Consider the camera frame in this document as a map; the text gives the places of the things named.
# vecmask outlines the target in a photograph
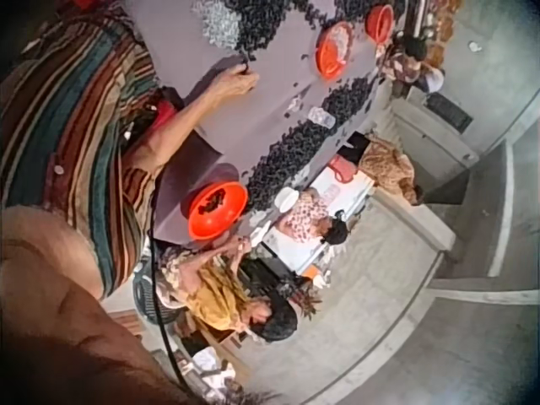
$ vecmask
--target cable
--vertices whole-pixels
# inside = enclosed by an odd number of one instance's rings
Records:
[[[180,372],[180,368],[178,367],[178,364],[176,363],[175,355],[172,351],[172,347],[170,346],[169,336],[167,335],[167,331],[165,330],[165,325],[163,324],[163,317],[161,316],[161,309],[159,308],[159,302],[158,302],[158,290],[157,290],[157,283],[156,283],[156,273],[158,271],[158,266],[155,261],[155,244],[154,244],[154,223],[155,223],[155,206],[158,202],[158,195],[159,195],[159,185],[161,183],[161,175],[158,176],[158,178],[155,181],[155,189],[154,189],[154,195],[152,197],[152,202],[150,204],[150,230],[149,230],[149,237],[150,237],[150,260],[151,262],[151,268],[152,268],[152,301],[154,302],[154,310],[156,313],[156,316],[158,318],[158,325],[159,325],[159,331],[161,332],[161,338],[163,339],[163,343],[165,344],[165,349],[167,350],[167,355],[169,356],[170,365],[172,366],[172,370],[175,372],[176,379],[178,380],[178,385],[180,388],[184,390],[184,392],[189,396],[193,397],[197,400],[200,400],[200,397],[197,396],[192,389],[187,385],[186,380],[182,376]]]

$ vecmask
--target table surface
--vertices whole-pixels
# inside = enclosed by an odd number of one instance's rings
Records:
[[[332,16],[333,2],[323,4],[323,11]],[[234,52],[208,43],[202,34],[202,22],[191,6],[192,2],[187,0],[127,0],[127,11],[144,38],[160,81],[175,87],[187,103],[199,91],[199,82],[206,72],[238,61],[230,58]],[[279,141],[289,127],[295,127],[298,120],[304,120],[296,114],[284,116],[290,101],[302,94],[305,105],[320,105],[331,89],[339,87],[336,81],[323,80],[316,71],[315,49],[320,33],[321,30],[310,28],[302,13],[291,11],[268,48],[255,52],[256,61],[250,67],[261,75],[257,87],[246,96],[230,100],[200,122],[197,133],[208,143],[206,150],[199,146],[188,153],[189,147],[183,146],[180,152],[192,162],[188,165],[180,158],[173,159],[165,169],[166,184],[159,190],[156,238],[182,245],[192,242],[186,216],[181,213],[181,201],[190,192],[219,178],[216,170],[229,172],[225,175],[228,180],[236,177],[246,184],[252,168],[268,154],[269,146]],[[357,24],[351,57],[339,79],[345,82],[348,78],[362,78],[374,70],[375,43],[365,34],[364,26]],[[376,88],[377,83],[366,105]],[[308,184],[321,172],[365,118],[366,112],[360,111],[326,140],[298,186]],[[270,210],[264,217],[259,215],[257,221],[246,215],[237,224],[238,232],[249,235],[257,223],[277,218],[275,211]]]

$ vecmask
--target red plastic bowl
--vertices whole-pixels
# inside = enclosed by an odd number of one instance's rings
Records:
[[[375,43],[384,44],[392,35],[394,28],[394,9],[390,4],[375,6],[365,21],[365,32]]]
[[[221,205],[210,213],[199,213],[199,207],[217,190],[225,191]],[[247,204],[247,190],[238,181],[221,181],[202,189],[192,202],[187,220],[189,235],[194,240],[208,240],[224,233],[242,214]]]
[[[333,40],[329,39],[330,33],[337,27],[343,27],[348,33],[348,49],[344,62],[338,60],[338,47]],[[347,66],[348,57],[351,53],[351,46],[353,45],[353,38],[353,29],[350,24],[343,21],[333,25],[322,33],[315,58],[317,69],[323,78],[326,80],[334,80],[341,76]]]

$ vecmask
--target hair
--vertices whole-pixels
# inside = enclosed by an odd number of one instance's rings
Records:
[[[343,221],[343,210],[337,211],[334,218],[332,218],[332,226],[321,239],[321,243],[327,243],[329,245],[341,245],[348,236],[347,224]]]
[[[263,324],[251,324],[250,329],[269,343],[290,338],[298,327],[294,308],[277,291],[268,293],[268,298],[272,315]]]
[[[405,53],[417,61],[422,62],[428,56],[428,47],[425,45],[425,40],[405,34],[400,41]]]
[[[414,192],[416,193],[416,203],[413,206],[421,205],[424,202],[424,189],[417,184],[414,186]]]

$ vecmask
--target hand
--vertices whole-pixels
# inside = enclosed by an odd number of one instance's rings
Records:
[[[246,65],[241,63],[220,73],[210,84],[208,92],[216,102],[220,103],[230,97],[244,95],[255,87],[258,80],[259,75],[250,71],[246,72]]]
[[[247,255],[251,251],[251,242],[247,238],[245,238],[239,246],[238,250],[242,256]]]
[[[230,237],[229,240],[224,244],[223,248],[227,251],[230,251],[231,253],[236,253],[244,241],[244,238],[241,236],[233,235]]]

